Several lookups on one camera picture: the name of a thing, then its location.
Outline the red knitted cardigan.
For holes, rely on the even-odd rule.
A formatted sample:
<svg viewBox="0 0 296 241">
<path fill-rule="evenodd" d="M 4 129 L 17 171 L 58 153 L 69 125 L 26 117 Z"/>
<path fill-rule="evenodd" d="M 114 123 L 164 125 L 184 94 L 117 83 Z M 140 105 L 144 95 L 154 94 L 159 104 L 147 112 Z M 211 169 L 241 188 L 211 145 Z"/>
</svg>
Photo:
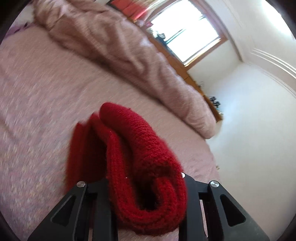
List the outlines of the red knitted cardigan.
<svg viewBox="0 0 296 241">
<path fill-rule="evenodd" d="M 74 128 L 65 185 L 106 181 L 121 226 L 139 235 L 163 235 L 185 217 L 181 173 L 175 154 L 139 114 L 106 102 Z"/>
</svg>

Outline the dark items on cabinet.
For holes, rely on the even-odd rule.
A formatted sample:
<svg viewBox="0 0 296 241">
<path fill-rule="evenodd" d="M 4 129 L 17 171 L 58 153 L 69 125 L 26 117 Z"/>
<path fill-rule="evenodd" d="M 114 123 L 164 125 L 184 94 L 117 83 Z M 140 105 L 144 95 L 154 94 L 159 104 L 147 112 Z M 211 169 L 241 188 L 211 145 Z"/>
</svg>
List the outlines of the dark items on cabinet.
<svg viewBox="0 0 296 241">
<path fill-rule="evenodd" d="M 213 106 L 214 106 L 216 109 L 219 109 L 220 102 L 216 99 L 215 96 L 208 97 L 208 99 L 210 100 L 210 102 L 213 104 Z"/>
</svg>

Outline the pink floral bed sheet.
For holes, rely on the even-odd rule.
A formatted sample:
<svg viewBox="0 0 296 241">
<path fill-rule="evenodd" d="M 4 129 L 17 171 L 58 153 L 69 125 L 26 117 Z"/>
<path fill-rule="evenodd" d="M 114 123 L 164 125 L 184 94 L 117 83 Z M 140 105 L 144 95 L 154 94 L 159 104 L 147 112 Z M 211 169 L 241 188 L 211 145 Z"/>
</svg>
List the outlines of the pink floral bed sheet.
<svg viewBox="0 0 296 241">
<path fill-rule="evenodd" d="M 74 127 L 105 102 L 141 115 L 185 173 L 219 179 L 206 141 L 159 101 L 30 27 L 1 43 L 1 212 L 20 240 L 64 196 Z"/>
</svg>

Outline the pink crumpled duvet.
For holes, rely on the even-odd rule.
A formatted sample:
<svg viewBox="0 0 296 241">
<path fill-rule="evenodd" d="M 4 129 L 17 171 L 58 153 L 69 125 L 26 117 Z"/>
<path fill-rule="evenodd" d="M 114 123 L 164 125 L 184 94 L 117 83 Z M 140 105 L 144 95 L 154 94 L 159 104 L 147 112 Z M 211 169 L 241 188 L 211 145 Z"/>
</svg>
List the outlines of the pink crumpled duvet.
<svg viewBox="0 0 296 241">
<path fill-rule="evenodd" d="M 203 96 L 124 15 L 95 1 L 34 1 L 33 5 L 37 23 L 63 47 L 103 63 L 158 99 L 203 138 L 215 135 L 216 120 Z"/>
</svg>

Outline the wooden framed window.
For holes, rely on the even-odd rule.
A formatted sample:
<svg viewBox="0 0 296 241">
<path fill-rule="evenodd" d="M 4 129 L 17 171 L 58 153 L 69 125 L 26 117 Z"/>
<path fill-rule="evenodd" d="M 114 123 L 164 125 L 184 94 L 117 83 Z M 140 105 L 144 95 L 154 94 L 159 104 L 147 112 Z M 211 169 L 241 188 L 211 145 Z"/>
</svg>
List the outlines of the wooden framed window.
<svg viewBox="0 0 296 241">
<path fill-rule="evenodd" d="M 142 28 L 187 70 L 228 41 L 223 24 L 201 1 L 165 1 Z"/>
</svg>

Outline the white lilac pillow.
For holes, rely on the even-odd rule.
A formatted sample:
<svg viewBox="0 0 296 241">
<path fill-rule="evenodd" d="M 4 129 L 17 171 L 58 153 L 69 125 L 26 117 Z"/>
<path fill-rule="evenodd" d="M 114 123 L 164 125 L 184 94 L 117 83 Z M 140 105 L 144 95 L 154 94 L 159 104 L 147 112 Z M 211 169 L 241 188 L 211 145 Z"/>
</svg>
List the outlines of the white lilac pillow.
<svg viewBox="0 0 296 241">
<path fill-rule="evenodd" d="M 21 30 L 24 30 L 30 27 L 34 22 L 34 7 L 33 4 L 30 3 L 24 7 L 24 9 L 20 12 L 20 14 L 16 17 L 15 21 L 12 23 L 8 32 L 6 33 L 4 38 L 13 35 Z"/>
</svg>

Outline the cream and red curtain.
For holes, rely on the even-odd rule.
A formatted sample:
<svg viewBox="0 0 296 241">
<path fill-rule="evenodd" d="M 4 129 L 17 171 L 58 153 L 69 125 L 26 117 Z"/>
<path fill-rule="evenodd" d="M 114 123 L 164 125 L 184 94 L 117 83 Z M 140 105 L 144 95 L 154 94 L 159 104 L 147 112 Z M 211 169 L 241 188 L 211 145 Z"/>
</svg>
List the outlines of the cream and red curtain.
<svg viewBox="0 0 296 241">
<path fill-rule="evenodd" d="M 143 1 L 113 0 L 107 3 L 110 7 L 120 11 L 129 19 L 138 20 L 147 12 L 147 6 Z"/>
</svg>

